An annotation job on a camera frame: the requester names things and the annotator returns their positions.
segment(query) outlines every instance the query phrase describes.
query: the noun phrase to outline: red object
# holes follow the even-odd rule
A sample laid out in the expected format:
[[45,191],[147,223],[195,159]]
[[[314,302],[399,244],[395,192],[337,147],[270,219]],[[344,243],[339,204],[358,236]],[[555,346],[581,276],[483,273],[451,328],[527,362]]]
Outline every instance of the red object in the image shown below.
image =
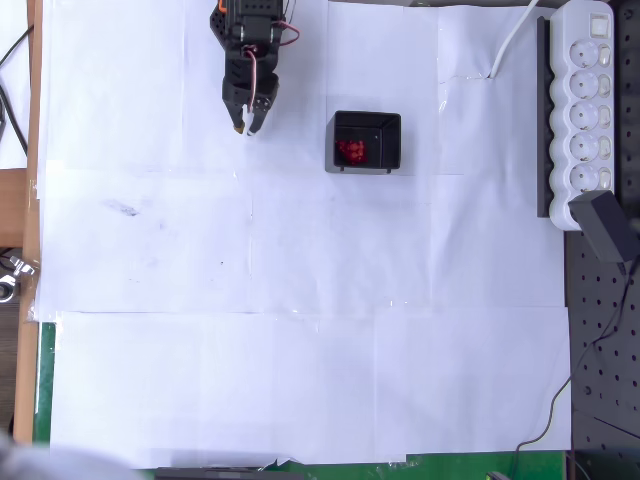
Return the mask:
[[349,162],[351,165],[366,163],[367,155],[364,148],[364,142],[362,140],[360,140],[359,142],[345,142],[344,140],[338,140],[336,142],[336,145],[338,145],[338,150],[342,152],[342,154],[347,159],[347,162]]

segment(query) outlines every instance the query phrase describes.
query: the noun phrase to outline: power strip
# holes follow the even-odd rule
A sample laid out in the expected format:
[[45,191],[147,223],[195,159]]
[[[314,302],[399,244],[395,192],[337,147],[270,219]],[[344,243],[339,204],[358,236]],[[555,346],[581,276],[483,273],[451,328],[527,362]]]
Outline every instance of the power strip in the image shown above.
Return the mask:
[[554,199],[549,216],[561,230],[580,230],[569,202],[591,190],[611,190],[614,169],[613,12],[600,1],[571,0],[550,22],[550,64],[556,78],[549,153]]

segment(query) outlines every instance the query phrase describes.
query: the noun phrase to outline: red wire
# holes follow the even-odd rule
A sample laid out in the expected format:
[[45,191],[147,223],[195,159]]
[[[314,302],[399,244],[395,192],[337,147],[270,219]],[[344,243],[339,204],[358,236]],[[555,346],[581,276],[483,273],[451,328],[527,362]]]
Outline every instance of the red wire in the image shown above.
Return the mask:
[[282,26],[284,30],[292,30],[294,32],[296,32],[297,36],[296,38],[293,38],[291,40],[287,40],[286,42],[283,42],[280,44],[281,47],[285,47],[287,45],[291,45],[293,42],[295,42],[296,40],[298,40],[300,38],[300,30],[297,29],[296,27],[294,27],[293,25],[289,25],[287,22],[285,22],[284,20],[280,20],[276,22],[278,25]]
[[248,46],[244,53],[249,55],[251,58],[251,100],[249,101],[248,111],[251,113],[253,111],[253,101],[256,99],[256,85],[258,83],[258,61],[256,60],[256,56],[253,53],[254,45]]
[[[289,25],[284,20],[280,20],[275,23],[280,25],[283,28],[283,30],[288,29],[296,33],[295,38],[292,38],[291,40],[287,40],[286,42],[281,43],[280,44],[281,47],[291,45],[292,43],[296,42],[300,38],[300,30],[298,28],[294,27],[293,25]],[[247,45],[244,50],[244,53],[246,53],[249,56],[249,58],[251,58],[251,64],[252,64],[251,66],[251,100],[249,101],[249,106],[248,106],[249,112],[253,111],[253,102],[256,99],[256,86],[258,83],[258,60],[256,59],[256,56],[254,53],[256,49],[257,47],[255,45]]]

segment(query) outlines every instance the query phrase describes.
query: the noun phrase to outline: white cable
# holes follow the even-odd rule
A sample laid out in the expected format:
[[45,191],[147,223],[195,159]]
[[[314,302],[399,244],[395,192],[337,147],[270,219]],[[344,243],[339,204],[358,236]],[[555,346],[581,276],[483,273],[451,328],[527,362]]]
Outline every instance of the white cable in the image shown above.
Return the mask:
[[572,457],[568,453],[567,453],[567,457],[569,457],[573,461],[573,463],[576,464],[576,467],[582,470],[582,473],[584,474],[584,478],[586,478],[587,480],[591,480],[591,477],[589,477],[589,474],[587,473],[587,471],[584,468],[582,468],[582,465],[580,465],[574,457]]
[[258,89],[258,60],[254,54],[256,48],[255,45],[246,45],[244,48],[244,53],[251,58],[251,99],[247,104],[247,111],[249,113],[253,112],[253,102],[256,99],[256,90]]
[[524,11],[522,16],[520,17],[520,20],[518,20],[518,23],[516,23],[516,26],[513,27],[513,30],[511,30],[511,33],[509,34],[509,36],[502,43],[502,46],[500,47],[500,50],[498,50],[498,56],[496,57],[496,61],[493,62],[493,68],[491,69],[491,73],[489,74],[489,78],[494,78],[496,76],[496,73],[498,72],[498,68],[500,67],[500,62],[502,61],[502,56],[504,55],[505,50],[509,46],[509,43],[511,42],[511,39],[516,34],[516,32],[520,29],[520,27],[522,26],[524,21],[529,16],[529,13],[531,12],[531,10],[533,10],[533,7],[535,7],[537,3],[538,3],[538,0],[531,0],[531,3],[529,3],[529,6],[527,7],[527,9]]

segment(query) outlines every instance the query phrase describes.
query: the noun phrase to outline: metal clamp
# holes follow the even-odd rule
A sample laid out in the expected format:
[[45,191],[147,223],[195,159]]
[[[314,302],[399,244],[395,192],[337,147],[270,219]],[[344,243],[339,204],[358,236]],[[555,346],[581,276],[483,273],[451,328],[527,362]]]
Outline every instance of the metal clamp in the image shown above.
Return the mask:
[[0,303],[10,302],[15,296],[17,280],[20,275],[33,275],[35,273],[35,269],[31,265],[18,257],[11,257],[9,261],[15,269],[13,273],[0,278]]

